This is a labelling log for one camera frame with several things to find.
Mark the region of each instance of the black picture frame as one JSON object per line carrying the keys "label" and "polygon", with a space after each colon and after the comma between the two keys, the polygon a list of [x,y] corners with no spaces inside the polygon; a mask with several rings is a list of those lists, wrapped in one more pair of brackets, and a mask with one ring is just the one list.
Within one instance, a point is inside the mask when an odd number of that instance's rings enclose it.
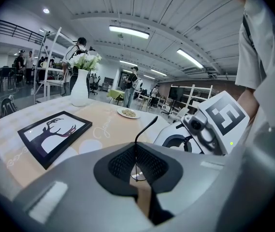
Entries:
{"label": "black picture frame", "polygon": [[[78,120],[84,125],[80,127],[78,130],[74,131],[71,135],[69,135],[66,139],[64,139],[59,145],[57,145],[53,150],[51,150],[49,153],[47,153],[46,156],[42,156],[38,150],[37,147],[35,147],[31,141],[28,140],[28,138],[25,136],[25,132],[31,130],[34,127],[37,127],[49,120],[52,120],[54,118],[57,118],[60,115],[66,115],[69,116],[75,120]],[[30,153],[35,157],[35,159],[45,168],[48,169],[48,167],[77,139],[79,138],[85,131],[87,131],[92,126],[92,122],[85,120],[83,118],[77,117],[75,115],[72,115],[68,112],[62,111],[57,114],[51,115],[47,118],[44,118],[40,121],[37,121],[27,127],[24,127],[23,129],[18,131],[19,136],[21,137],[21,140],[25,144],[25,146],[28,148]]]}

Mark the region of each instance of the green table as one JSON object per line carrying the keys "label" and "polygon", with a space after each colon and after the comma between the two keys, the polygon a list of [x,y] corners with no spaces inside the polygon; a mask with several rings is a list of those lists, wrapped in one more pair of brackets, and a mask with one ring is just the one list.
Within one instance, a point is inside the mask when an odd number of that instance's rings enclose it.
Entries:
{"label": "green table", "polygon": [[117,105],[118,105],[119,101],[123,101],[123,99],[124,99],[124,92],[121,90],[111,89],[108,92],[107,97],[111,97],[109,103],[112,101],[112,99],[115,99],[115,100],[117,100]]}

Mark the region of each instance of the picture frame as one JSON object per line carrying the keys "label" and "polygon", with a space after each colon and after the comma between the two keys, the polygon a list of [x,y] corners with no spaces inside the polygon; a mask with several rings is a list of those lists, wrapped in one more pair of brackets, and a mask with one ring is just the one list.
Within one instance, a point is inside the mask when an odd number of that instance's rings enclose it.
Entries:
{"label": "picture frame", "polygon": [[62,111],[18,131],[35,159],[48,167],[85,131],[92,122]]}

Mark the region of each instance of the white flowers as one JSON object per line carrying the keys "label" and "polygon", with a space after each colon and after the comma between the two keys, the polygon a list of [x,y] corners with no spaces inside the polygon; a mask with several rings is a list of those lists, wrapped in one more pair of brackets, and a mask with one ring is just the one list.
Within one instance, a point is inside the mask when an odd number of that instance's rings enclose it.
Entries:
{"label": "white flowers", "polygon": [[102,57],[97,54],[94,55],[87,55],[86,53],[82,53],[79,55],[74,55],[69,64],[71,66],[76,66],[79,69],[86,70],[86,71],[93,71],[95,70],[95,65],[102,59]]}

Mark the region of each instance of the white shirt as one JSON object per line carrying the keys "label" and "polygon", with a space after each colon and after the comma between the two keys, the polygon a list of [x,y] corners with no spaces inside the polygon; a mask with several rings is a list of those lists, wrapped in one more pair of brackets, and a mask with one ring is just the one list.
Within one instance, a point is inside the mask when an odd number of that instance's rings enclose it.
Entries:
{"label": "white shirt", "polygon": [[[84,48],[82,45],[79,45],[79,49],[81,50],[85,50],[86,48]],[[73,45],[73,46],[69,46],[67,49],[66,49],[66,52],[64,54],[64,57],[62,59],[62,62],[64,63],[69,63],[70,61],[70,58],[73,56],[74,52],[76,52],[78,50],[78,47],[77,45]],[[71,79],[71,73],[66,70],[65,72],[65,77],[64,77],[64,81],[66,83],[68,83]]]}
{"label": "white shirt", "polygon": [[32,69],[33,62],[34,62],[33,55],[31,57],[29,55],[27,55],[27,57],[26,57],[26,63],[25,63],[26,69]]}
{"label": "white shirt", "polygon": [[157,92],[158,92],[158,89],[156,87],[154,87],[151,92],[151,97],[157,97]]}
{"label": "white shirt", "polygon": [[[275,85],[272,82],[275,76],[275,17],[263,0],[246,0],[245,17],[255,49],[241,25],[235,84],[255,89],[254,96],[260,104],[246,141],[250,143],[263,124],[272,121],[270,126],[275,125]],[[267,76],[265,80],[261,78],[260,60]]]}

